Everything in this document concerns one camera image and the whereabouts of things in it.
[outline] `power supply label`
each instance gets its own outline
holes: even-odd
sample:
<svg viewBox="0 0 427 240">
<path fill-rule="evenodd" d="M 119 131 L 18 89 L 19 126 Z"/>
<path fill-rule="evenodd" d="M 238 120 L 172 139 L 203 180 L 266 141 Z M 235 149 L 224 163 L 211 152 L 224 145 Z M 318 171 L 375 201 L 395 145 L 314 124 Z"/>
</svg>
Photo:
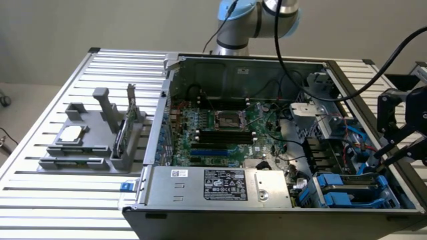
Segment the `power supply label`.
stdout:
<svg viewBox="0 0 427 240">
<path fill-rule="evenodd" d="M 211 201 L 247 201 L 246 171 L 204 170 L 203 197 Z"/>
</svg>

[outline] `slotted aluminum surface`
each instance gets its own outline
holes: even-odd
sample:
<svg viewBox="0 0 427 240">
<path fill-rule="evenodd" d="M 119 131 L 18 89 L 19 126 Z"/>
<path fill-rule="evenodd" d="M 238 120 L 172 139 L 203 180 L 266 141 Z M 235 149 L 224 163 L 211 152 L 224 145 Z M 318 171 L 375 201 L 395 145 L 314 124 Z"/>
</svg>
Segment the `slotted aluminum surface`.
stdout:
<svg viewBox="0 0 427 240">
<path fill-rule="evenodd" d="M 67 119 L 67 104 L 82 102 L 88 110 L 100 110 L 92 98 L 96 87 L 110 88 L 110 101 L 126 110 L 127 85 L 136 85 L 136 103 L 148 114 L 140 136 L 147 143 L 164 81 L 164 57 L 159 52 L 107 49 L 88 53 L 0 168 L 0 239 L 138 239 L 118 210 L 118 200 L 120 183 L 139 177 L 144 149 L 138 150 L 132 172 L 123 175 L 38 174 L 38 159 Z M 336 61 L 355 88 L 360 88 L 375 69 L 360 60 Z M 376 96 L 387 88 L 383 79 L 362 95 L 374 113 Z M 427 180 L 427 170 L 417 163 L 414 166 Z M 124 199 L 132 198 L 135 193 L 124 195 Z"/>
</svg>

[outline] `motherboard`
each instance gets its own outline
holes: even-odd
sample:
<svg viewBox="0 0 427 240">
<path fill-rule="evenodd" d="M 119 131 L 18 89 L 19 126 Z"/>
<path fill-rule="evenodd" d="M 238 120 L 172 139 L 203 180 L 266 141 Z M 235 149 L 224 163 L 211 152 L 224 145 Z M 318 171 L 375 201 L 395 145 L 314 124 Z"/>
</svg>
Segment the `motherboard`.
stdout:
<svg viewBox="0 0 427 240">
<path fill-rule="evenodd" d="M 215 103 L 204 107 L 190 101 L 178 105 L 171 112 L 172 165 L 246 167 L 251 161 L 259 163 L 284 150 L 279 141 L 283 139 L 279 106 L 275 103 L 247 102 L 240 108 L 232 110 L 230 105 L 222 107 Z"/>
</svg>

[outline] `sticker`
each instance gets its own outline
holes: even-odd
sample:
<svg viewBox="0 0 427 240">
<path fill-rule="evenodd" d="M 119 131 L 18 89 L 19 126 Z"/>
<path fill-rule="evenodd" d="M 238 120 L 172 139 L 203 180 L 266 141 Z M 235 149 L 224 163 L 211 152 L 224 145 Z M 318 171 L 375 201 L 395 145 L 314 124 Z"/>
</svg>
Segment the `sticker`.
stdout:
<svg viewBox="0 0 427 240">
<path fill-rule="evenodd" d="M 238 68 L 238 74 L 250 74 L 248 68 Z"/>
<path fill-rule="evenodd" d="M 247 201 L 244 170 L 204 170 L 203 197 L 210 201 Z"/>
<path fill-rule="evenodd" d="M 187 178 L 188 177 L 188 169 L 176 169 L 171 171 L 172 178 Z"/>
</svg>

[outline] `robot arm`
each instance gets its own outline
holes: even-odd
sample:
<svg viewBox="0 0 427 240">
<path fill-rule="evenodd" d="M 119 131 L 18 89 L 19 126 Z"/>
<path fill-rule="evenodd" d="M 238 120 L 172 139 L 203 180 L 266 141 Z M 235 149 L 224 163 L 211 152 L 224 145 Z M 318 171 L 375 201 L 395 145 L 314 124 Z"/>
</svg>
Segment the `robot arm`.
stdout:
<svg viewBox="0 0 427 240">
<path fill-rule="evenodd" d="M 423 136 L 410 145 L 400 148 L 391 157 L 375 168 L 367 169 L 366 172 L 380 172 L 387 166 L 394 164 L 400 159 L 407 159 L 408 162 L 422 160 L 427 166 L 427 86 L 417 88 L 411 92 L 404 92 L 398 89 L 387 89 L 378 96 L 378 121 L 376 128 L 382 132 L 383 138 L 387 140 L 387 145 L 375 153 L 375 158 L 382 156 L 414 133 L 419 132 Z M 404 121 L 406 124 L 398 128 L 395 118 L 395 108 L 406 102 Z"/>
<path fill-rule="evenodd" d="M 272 38 L 278 0 L 222 0 L 219 4 L 219 26 L 215 55 L 250 55 L 251 38 Z M 280 7 L 279 36 L 290 36 L 299 25 L 300 10 L 298 0 L 284 0 Z"/>
</svg>

